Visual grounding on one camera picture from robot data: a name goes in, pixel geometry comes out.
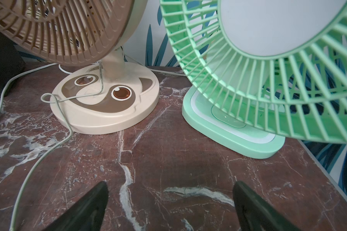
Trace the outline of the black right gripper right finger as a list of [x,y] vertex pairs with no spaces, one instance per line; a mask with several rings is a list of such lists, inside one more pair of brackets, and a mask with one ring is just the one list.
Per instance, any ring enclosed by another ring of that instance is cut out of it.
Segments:
[[246,183],[233,187],[233,200],[242,231],[299,231]]

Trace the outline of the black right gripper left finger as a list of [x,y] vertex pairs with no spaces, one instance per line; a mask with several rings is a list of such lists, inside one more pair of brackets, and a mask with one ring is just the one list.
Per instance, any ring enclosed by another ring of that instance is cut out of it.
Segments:
[[108,186],[99,182],[63,215],[48,225],[46,231],[99,231],[109,200]]

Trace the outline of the beige raccoon desk fan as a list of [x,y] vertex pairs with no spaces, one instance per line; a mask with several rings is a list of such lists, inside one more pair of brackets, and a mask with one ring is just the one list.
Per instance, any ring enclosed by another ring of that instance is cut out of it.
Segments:
[[124,60],[146,1],[0,1],[0,32],[54,64],[78,66],[41,96],[59,122],[77,133],[125,130],[156,107],[159,82]]

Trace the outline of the green desk fan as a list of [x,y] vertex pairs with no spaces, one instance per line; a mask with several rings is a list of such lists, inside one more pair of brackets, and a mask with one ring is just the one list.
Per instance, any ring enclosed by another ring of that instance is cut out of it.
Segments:
[[265,159],[286,138],[347,144],[347,1],[160,1],[197,131]]

